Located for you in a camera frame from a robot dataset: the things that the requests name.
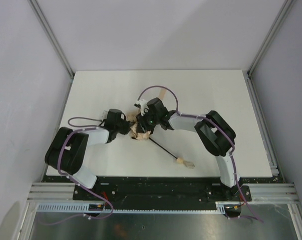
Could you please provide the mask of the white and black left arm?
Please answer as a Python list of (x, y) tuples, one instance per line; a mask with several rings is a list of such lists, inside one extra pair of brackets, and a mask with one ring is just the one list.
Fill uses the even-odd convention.
[(130, 131), (130, 122), (118, 109), (105, 112), (99, 124), (74, 125), (74, 119), (87, 120), (86, 117), (72, 117), (68, 120), (70, 127), (61, 127), (56, 133), (45, 155), (45, 163), (56, 169), (76, 184), (92, 189), (97, 177), (84, 166), (87, 147), (112, 142), (117, 134), (126, 135)]

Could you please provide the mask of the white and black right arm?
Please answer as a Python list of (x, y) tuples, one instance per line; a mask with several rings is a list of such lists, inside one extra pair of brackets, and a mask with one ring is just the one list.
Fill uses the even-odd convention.
[(184, 130), (197, 133), (205, 149), (216, 157), (221, 183), (229, 188), (240, 179), (234, 169), (235, 131), (216, 111), (205, 115), (188, 115), (177, 110), (169, 111), (159, 98), (149, 101), (139, 99), (135, 106), (140, 109), (136, 116), (138, 133), (152, 133), (156, 126), (166, 130)]

